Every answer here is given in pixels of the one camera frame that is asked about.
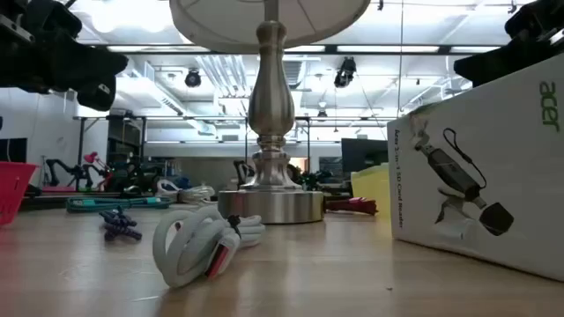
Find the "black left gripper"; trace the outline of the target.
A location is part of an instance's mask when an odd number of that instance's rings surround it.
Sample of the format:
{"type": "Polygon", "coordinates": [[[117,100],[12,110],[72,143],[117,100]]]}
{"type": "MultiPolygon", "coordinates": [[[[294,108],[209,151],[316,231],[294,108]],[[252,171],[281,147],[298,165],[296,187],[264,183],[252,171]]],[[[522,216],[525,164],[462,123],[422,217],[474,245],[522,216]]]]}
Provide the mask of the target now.
{"type": "Polygon", "coordinates": [[[116,94],[116,79],[109,76],[129,60],[76,42],[82,22],[70,11],[74,1],[0,0],[0,88],[80,90],[80,105],[108,111],[116,94]]]}

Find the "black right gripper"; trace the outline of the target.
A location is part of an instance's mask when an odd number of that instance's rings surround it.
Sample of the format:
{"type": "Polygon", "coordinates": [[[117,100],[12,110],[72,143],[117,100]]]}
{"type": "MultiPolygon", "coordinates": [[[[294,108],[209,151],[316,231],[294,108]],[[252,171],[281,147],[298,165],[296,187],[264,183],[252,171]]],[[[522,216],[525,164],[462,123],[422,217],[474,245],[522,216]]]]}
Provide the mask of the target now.
{"type": "Polygon", "coordinates": [[[523,5],[505,24],[508,45],[454,62],[457,75],[479,86],[559,54],[551,41],[564,30],[564,0],[534,0],[523,5]]]}

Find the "white acer card reader box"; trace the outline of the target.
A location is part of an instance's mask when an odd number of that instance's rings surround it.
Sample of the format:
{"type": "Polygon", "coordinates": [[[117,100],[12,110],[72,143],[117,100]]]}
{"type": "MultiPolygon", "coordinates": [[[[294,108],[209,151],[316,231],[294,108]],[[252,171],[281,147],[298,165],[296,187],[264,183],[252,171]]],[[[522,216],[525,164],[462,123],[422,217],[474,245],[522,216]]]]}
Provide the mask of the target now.
{"type": "Polygon", "coordinates": [[[564,282],[564,54],[387,132],[395,239],[564,282]]]}

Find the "red card box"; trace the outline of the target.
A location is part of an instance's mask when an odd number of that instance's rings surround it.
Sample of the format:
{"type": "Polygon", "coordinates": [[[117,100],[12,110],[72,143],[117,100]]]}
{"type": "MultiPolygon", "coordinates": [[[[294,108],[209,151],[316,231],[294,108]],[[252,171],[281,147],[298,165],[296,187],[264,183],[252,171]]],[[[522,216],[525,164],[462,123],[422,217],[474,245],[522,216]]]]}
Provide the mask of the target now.
{"type": "Polygon", "coordinates": [[[18,215],[25,194],[36,197],[41,190],[29,183],[37,165],[0,161],[0,225],[10,224],[18,215]]]}

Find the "yellow plastic bin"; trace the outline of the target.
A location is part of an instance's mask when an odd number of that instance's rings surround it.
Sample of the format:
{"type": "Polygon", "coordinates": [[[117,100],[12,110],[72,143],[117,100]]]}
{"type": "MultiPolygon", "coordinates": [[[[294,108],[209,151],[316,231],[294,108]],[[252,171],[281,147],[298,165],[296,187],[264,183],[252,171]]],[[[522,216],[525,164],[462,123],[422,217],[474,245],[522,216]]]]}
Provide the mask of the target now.
{"type": "Polygon", "coordinates": [[[389,164],[371,166],[351,173],[352,193],[355,197],[375,200],[376,216],[390,219],[389,164]]]}

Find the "black shelving rack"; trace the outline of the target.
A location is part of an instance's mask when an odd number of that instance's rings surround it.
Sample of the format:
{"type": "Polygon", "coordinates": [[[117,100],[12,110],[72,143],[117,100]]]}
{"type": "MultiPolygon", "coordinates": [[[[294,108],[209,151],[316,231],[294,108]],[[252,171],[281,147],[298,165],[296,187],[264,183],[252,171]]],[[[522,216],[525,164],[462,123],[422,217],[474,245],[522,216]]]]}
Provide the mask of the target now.
{"type": "Polygon", "coordinates": [[[147,121],[140,116],[111,114],[108,121],[107,163],[118,178],[126,178],[143,162],[147,121]]]}

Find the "black monitor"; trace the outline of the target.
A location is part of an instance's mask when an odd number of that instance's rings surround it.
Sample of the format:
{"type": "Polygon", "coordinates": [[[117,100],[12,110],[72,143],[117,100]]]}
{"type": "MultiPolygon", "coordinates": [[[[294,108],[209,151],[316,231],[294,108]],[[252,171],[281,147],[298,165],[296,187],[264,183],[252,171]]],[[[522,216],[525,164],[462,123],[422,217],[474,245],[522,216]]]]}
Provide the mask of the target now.
{"type": "Polygon", "coordinates": [[[343,138],[341,153],[345,173],[358,172],[389,162],[388,142],[385,140],[343,138]]]}

